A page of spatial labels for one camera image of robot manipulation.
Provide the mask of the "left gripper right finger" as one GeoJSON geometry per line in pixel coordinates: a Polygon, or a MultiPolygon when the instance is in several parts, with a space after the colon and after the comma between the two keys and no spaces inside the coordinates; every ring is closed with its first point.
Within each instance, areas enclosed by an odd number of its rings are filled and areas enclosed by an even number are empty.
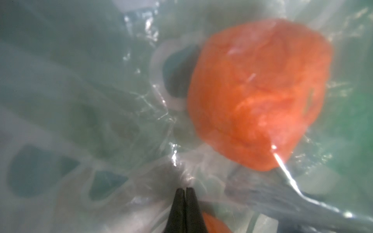
{"type": "Polygon", "coordinates": [[[186,232],[208,233],[194,188],[186,188],[186,232]]]}

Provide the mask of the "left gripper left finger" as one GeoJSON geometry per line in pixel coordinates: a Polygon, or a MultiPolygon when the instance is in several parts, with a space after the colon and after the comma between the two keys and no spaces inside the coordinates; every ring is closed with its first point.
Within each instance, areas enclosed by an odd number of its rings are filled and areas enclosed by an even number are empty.
{"type": "Polygon", "coordinates": [[[170,214],[168,217],[164,233],[186,232],[185,208],[185,191],[182,188],[178,188],[173,199],[173,204],[171,206],[170,214]]]}

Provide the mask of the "orange bag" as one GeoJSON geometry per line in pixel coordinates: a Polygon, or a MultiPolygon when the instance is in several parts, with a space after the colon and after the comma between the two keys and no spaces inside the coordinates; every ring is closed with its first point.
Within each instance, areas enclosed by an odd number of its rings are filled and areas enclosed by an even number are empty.
{"type": "Polygon", "coordinates": [[[204,222],[209,233],[232,233],[232,231],[219,219],[203,213],[204,222]]]}
{"type": "Polygon", "coordinates": [[[187,95],[197,135],[247,168],[279,167],[322,109],[332,57],[321,33],[285,19],[212,35],[187,95]]]}

